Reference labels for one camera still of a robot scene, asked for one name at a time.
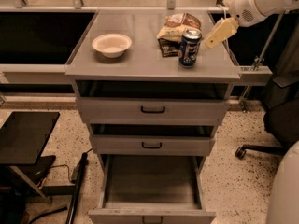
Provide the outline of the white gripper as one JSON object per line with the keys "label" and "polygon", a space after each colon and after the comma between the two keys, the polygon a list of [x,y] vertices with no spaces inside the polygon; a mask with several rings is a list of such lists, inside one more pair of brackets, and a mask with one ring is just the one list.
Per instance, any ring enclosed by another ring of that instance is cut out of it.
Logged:
{"label": "white gripper", "polygon": [[202,50],[213,49],[224,40],[235,35],[239,25],[250,27],[266,19],[258,9],[255,0],[223,0],[232,17],[221,18],[204,37]]}

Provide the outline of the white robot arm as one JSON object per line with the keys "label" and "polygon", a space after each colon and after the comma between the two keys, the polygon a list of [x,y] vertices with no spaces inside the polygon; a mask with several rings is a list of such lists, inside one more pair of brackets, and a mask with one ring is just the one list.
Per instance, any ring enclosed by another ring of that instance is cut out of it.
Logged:
{"label": "white robot arm", "polygon": [[[218,22],[205,36],[202,48],[212,49],[268,16],[298,8],[296,0],[223,0],[231,17]],[[266,224],[299,224],[299,140],[284,154],[271,189]]]}

